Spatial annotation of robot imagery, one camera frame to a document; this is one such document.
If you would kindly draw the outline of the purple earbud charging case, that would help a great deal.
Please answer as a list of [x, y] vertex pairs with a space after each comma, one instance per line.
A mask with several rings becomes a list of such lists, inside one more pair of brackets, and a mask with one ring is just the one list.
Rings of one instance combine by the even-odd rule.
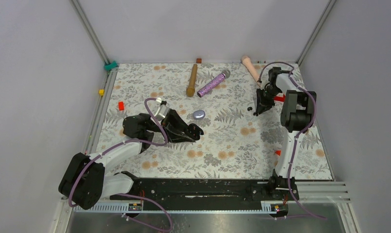
[[197, 110], [197, 111], [193, 112], [193, 118], [196, 120], [204, 119], [205, 116], [206, 116], [206, 113], [203, 110]]

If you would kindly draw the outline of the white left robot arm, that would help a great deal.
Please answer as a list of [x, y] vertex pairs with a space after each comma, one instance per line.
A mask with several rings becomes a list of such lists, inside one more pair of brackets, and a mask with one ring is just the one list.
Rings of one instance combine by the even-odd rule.
[[155, 114], [128, 116], [122, 126], [125, 138], [121, 142], [103, 152], [89, 155], [80, 152], [72, 157], [58, 187], [68, 198], [69, 206], [88, 210], [99, 199], [112, 195], [123, 194], [130, 200], [137, 198], [140, 187], [132, 176], [123, 172], [107, 175], [107, 172], [150, 146], [193, 143], [204, 134], [199, 126], [185, 123], [175, 110], [162, 106]]

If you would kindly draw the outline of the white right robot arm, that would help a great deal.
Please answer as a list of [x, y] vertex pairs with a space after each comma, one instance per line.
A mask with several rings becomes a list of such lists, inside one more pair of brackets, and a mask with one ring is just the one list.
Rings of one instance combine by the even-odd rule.
[[278, 94], [285, 96], [280, 113], [281, 126], [285, 128], [278, 165], [269, 178], [268, 193], [280, 200], [293, 188], [295, 156], [303, 134], [313, 126], [316, 116], [317, 94], [302, 88], [293, 78], [293, 71], [272, 67], [268, 71], [268, 83], [256, 91], [258, 116], [275, 106]]

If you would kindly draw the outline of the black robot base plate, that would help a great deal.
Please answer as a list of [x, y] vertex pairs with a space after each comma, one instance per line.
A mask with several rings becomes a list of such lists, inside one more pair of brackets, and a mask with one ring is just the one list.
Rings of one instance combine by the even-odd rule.
[[299, 200], [295, 179], [272, 176], [269, 180], [139, 178], [130, 196], [139, 196], [145, 211], [156, 211], [154, 200], [167, 211], [258, 211], [261, 202]]

